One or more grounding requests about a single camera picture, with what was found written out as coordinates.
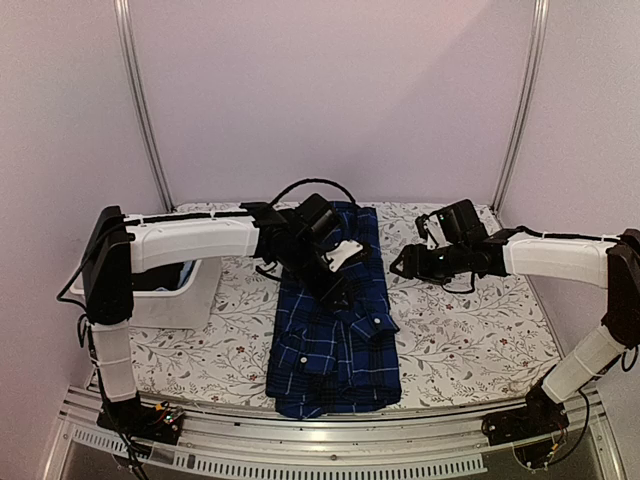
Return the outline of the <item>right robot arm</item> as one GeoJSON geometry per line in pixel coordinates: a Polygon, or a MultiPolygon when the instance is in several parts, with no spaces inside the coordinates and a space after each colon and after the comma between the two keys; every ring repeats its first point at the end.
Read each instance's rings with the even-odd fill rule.
{"type": "Polygon", "coordinates": [[[392,273],[445,286],[456,275],[539,276],[607,292],[606,312],[592,330],[528,393],[517,427],[537,436],[560,404],[626,352],[639,350],[639,232],[615,236],[537,232],[525,226],[488,233],[473,203],[460,200],[418,217],[420,244],[405,246],[392,273]]]}

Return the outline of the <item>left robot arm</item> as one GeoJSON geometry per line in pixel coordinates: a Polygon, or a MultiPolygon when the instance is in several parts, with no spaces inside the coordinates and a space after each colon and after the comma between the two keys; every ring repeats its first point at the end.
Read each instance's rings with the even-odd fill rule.
{"type": "Polygon", "coordinates": [[[189,291],[211,290],[215,280],[204,266],[224,257],[279,265],[322,306],[347,307],[351,291],[341,269],[363,250],[318,193],[292,208],[271,200],[227,211],[126,215],[114,205],[100,212],[56,300],[79,308],[78,341],[92,349],[109,415],[126,433],[138,434],[149,415],[135,384],[131,320],[194,313],[196,298],[189,291]]]}

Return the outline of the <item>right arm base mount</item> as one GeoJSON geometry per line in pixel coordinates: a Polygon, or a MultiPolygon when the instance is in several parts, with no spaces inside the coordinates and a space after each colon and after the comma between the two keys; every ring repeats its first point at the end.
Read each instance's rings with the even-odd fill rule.
{"type": "Polygon", "coordinates": [[[545,395],[528,395],[522,407],[484,416],[481,431],[491,446],[524,441],[514,449],[514,456],[522,466],[537,470],[549,466],[568,426],[562,403],[556,404],[545,395]]]}

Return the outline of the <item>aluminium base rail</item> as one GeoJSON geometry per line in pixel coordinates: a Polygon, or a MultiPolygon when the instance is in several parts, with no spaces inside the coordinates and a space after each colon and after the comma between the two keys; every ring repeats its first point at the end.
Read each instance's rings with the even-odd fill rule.
{"type": "Polygon", "coordinates": [[[391,409],[295,421],[265,408],[189,401],[174,445],[138,441],[130,458],[97,424],[94,389],[68,390],[45,460],[47,479],[626,479],[594,389],[566,404],[565,433],[493,445],[485,416],[516,401],[391,409]],[[553,440],[558,460],[535,467],[553,440]]]}

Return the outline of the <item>white plastic bin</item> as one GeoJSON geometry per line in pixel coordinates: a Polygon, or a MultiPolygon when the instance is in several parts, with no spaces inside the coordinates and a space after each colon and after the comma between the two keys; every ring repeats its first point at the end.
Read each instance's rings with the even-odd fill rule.
{"type": "Polygon", "coordinates": [[[80,288],[71,293],[84,298],[87,322],[96,331],[125,330],[130,326],[155,329],[197,329],[207,322],[221,277],[218,258],[195,261],[186,285],[168,291],[134,291],[131,267],[115,260],[88,264],[80,288]]]}

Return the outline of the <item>black shirt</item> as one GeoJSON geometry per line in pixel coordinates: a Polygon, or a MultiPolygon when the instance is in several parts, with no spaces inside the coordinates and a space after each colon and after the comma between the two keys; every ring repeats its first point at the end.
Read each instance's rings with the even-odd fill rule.
{"type": "Polygon", "coordinates": [[[134,291],[176,290],[178,275],[183,263],[174,263],[149,269],[132,275],[134,291]]]}

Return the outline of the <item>blue plaid long sleeve shirt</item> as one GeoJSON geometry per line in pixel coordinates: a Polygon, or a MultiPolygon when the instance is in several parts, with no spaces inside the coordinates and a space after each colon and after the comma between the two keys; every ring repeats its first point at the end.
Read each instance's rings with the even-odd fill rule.
{"type": "Polygon", "coordinates": [[[291,274],[282,274],[266,395],[279,414],[298,420],[371,412],[402,396],[399,327],[391,316],[376,210],[344,201],[333,206],[343,224],[330,242],[355,240],[371,252],[340,270],[353,292],[349,310],[327,310],[291,274]]]}

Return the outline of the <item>aluminium frame post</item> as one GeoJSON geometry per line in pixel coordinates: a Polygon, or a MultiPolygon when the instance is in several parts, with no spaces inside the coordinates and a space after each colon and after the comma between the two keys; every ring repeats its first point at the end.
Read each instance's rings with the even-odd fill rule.
{"type": "Polygon", "coordinates": [[[521,149],[527,120],[531,109],[540,64],[544,51],[547,22],[549,16],[549,0],[536,0],[528,43],[525,71],[520,88],[515,117],[508,138],[507,149],[494,191],[491,210],[499,216],[506,202],[506,197],[515,173],[519,151],[521,149]]]}
{"type": "Polygon", "coordinates": [[[175,209],[175,203],[162,164],[144,91],[142,71],[136,51],[130,2],[126,0],[114,0],[113,6],[122,58],[143,148],[162,208],[167,212],[171,212],[175,209]]]}

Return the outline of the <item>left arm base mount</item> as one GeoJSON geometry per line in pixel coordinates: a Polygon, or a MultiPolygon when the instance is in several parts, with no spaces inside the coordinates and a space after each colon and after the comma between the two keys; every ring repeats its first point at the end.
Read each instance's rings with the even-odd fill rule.
{"type": "Polygon", "coordinates": [[[164,401],[142,404],[140,396],[124,401],[104,400],[97,425],[126,437],[177,445],[185,420],[184,409],[164,401]]]}

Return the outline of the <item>floral patterned table cloth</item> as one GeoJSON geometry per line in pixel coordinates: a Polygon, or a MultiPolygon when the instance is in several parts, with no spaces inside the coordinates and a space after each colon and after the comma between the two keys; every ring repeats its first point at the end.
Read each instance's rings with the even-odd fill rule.
{"type": "MultiPolygon", "coordinates": [[[[399,326],[403,409],[517,398],[558,360],[522,277],[459,276],[445,288],[392,274],[386,281],[399,326]]],[[[277,298],[277,284],[259,275],[252,260],[225,259],[199,328],[131,329],[138,389],[194,405],[272,409],[265,381],[277,298]]]]}

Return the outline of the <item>light blue denim shirt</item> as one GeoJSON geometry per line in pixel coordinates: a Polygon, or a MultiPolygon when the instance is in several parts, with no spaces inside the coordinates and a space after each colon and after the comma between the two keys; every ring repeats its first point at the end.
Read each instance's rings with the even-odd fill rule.
{"type": "Polygon", "coordinates": [[[183,288],[186,285],[186,283],[188,282],[192,274],[194,266],[195,266],[194,260],[186,261],[183,263],[183,266],[178,275],[178,281],[176,283],[177,290],[183,288]]]}

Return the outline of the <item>right aluminium frame post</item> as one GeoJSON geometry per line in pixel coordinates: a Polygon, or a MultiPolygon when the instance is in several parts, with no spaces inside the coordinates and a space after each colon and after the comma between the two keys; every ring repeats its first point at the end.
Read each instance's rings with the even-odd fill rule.
{"type": "Polygon", "coordinates": [[[506,197],[515,173],[519,151],[521,149],[527,120],[531,109],[540,64],[544,51],[547,22],[549,16],[549,0],[536,0],[528,43],[525,71],[520,88],[515,117],[508,138],[507,149],[494,191],[491,210],[499,216],[506,202],[506,197]]]}

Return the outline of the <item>left aluminium frame post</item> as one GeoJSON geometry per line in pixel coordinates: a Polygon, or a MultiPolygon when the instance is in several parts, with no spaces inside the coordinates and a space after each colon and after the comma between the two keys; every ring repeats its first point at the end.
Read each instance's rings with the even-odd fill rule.
{"type": "Polygon", "coordinates": [[[171,212],[175,209],[175,203],[162,164],[144,91],[142,71],[136,51],[130,2],[126,0],[114,0],[113,6],[122,58],[143,148],[162,208],[167,212],[171,212]]]}

